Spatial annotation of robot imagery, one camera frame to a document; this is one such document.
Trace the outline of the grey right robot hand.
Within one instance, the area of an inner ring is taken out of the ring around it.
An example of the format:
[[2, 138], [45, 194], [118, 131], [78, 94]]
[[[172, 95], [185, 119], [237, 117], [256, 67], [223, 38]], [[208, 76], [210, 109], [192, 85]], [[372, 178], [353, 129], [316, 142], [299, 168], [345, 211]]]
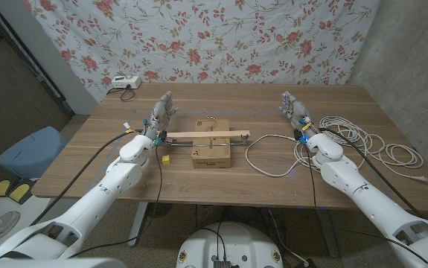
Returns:
[[279, 106], [279, 110], [290, 121], [296, 139], [302, 137], [308, 140], [319, 133], [310, 112], [301, 101], [289, 92], [282, 92], [281, 97], [282, 104]]

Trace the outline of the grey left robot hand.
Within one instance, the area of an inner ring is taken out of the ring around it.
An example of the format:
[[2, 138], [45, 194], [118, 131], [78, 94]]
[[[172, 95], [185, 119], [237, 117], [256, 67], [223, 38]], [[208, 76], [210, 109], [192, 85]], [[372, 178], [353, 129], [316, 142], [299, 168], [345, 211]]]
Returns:
[[170, 118], [178, 110], [173, 107], [172, 91], [166, 92], [155, 103], [150, 117], [145, 121], [143, 135], [150, 138], [155, 145], [160, 145], [166, 139]]

